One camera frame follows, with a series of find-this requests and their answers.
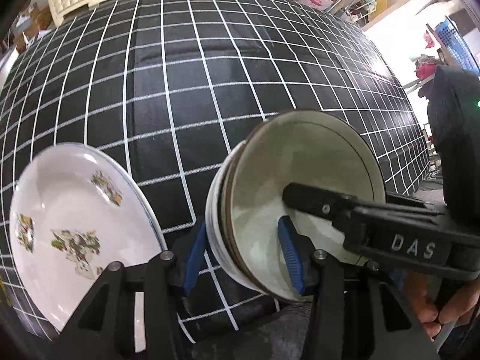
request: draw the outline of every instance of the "black tablecloth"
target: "black tablecloth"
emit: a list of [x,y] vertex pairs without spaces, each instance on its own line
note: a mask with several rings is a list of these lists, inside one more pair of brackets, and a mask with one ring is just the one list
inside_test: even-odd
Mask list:
[[[25,328],[58,332],[23,288],[8,240],[14,182],[60,142],[98,147],[150,201],[168,245],[205,210],[221,162],[268,116],[322,109],[362,134],[389,191],[413,193],[425,142],[405,92],[350,24],[284,0],[120,0],[20,55],[0,100],[0,276]],[[192,341],[281,305],[241,287],[212,253],[178,313]]]

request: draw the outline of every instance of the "table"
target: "table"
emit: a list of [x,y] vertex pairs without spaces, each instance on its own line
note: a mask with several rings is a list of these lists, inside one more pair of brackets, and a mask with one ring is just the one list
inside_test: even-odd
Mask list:
[[[49,339],[58,333],[23,288],[7,235],[14,183],[52,144],[87,143],[119,162],[168,245],[203,214],[229,150],[281,110],[322,109],[346,120],[372,148],[389,191],[412,194],[428,167],[410,103],[371,41],[286,0],[105,3],[20,55],[0,99],[0,278],[25,329]],[[197,287],[179,300],[191,341],[283,307],[239,286],[209,257]]]

